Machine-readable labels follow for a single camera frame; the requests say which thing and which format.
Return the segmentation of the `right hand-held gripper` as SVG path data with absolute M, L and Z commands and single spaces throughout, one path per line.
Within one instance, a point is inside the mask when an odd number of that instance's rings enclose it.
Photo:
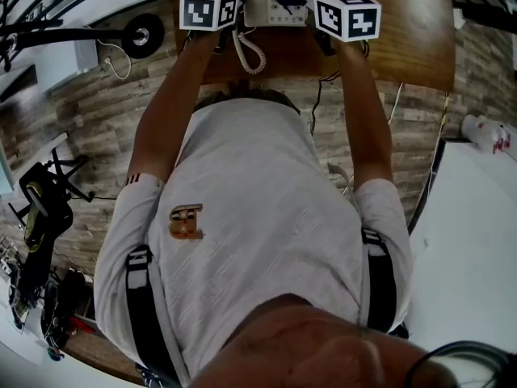
M 376 0 L 313 0 L 313 12 L 316 29 L 342 42 L 380 35 L 381 4 Z

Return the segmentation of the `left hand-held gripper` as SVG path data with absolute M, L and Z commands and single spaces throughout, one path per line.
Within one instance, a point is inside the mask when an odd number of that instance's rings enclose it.
M 237 4 L 246 0 L 180 0 L 179 29 L 215 32 L 235 24 Z

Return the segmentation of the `beige telephone handset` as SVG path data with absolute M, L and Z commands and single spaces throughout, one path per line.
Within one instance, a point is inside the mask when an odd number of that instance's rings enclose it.
M 244 20 L 247 27 L 267 26 L 268 0 L 246 0 Z

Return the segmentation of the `person's right forearm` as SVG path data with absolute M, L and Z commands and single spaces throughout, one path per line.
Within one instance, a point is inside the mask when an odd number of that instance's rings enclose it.
M 368 59 L 358 42 L 333 39 L 332 47 L 342 80 L 353 188 L 373 179 L 392 181 L 392 136 Z

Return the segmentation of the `person's left forearm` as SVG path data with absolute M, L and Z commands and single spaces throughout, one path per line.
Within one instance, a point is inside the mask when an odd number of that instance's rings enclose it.
M 179 54 L 138 123 L 129 180 L 141 174 L 169 179 L 219 37 L 218 32 L 197 36 Z

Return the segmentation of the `white desk telephone base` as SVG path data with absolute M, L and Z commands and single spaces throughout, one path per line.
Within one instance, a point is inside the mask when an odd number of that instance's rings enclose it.
M 306 19 L 304 6 L 284 8 L 276 0 L 268 0 L 267 27 L 303 27 Z

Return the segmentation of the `person's white t-shirt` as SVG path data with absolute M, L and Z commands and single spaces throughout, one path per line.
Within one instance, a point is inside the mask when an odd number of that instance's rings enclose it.
M 351 203 L 320 168 L 292 108 L 259 99 L 215 103 L 194 113 L 167 181 L 134 175 L 120 191 L 95 270 L 97 325 L 138 360 L 125 264 L 141 244 L 158 266 L 159 321 L 190 376 L 255 307 L 281 295 L 365 325 L 364 230 L 392 258 L 401 323 L 413 263 L 394 184 L 369 180 Z

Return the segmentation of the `white floor cabinet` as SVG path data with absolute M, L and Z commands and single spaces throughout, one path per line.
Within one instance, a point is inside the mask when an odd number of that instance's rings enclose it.
M 45 93 L 99 64 L 94 40 L 48 44 L 35 60 L 37 85 Z

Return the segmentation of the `black folding stand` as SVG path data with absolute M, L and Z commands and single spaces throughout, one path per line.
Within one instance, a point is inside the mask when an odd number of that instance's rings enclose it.
M 60 194 L 66 201 L 78 198 L 90 203 L 95 198 L 95 193 L 85 194 L 70 181 L 70 178 L 89 162 L 89 158 L 82 154 L 73 159 L 60 159 L 56 147 L 52 148 L 51 153 L 52 159 L 44 164 L 44 168 L 48 170 Z

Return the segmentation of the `black bag with yellow trim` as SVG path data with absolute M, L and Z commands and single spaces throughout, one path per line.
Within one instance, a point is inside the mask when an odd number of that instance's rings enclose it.
M 24 242 L 29 252 L 35 253 L 45 241 L 53 243 L 71 227 L 70 194 L 58 175 L 40 162 L 19 180 L 19 185 L 29 203 Z

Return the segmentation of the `black equipment bag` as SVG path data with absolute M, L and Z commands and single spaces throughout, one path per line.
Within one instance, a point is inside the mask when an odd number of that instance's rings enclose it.
M 50 348 L 62 350 L 75 331 L 95 333 L 90 324 L 77 316 L 83 302 L 89 306 L 89 296 L 86 276 L 78 270 L 70 269 L 63 279 L 53 276 L 47 281 L 40 327 Z

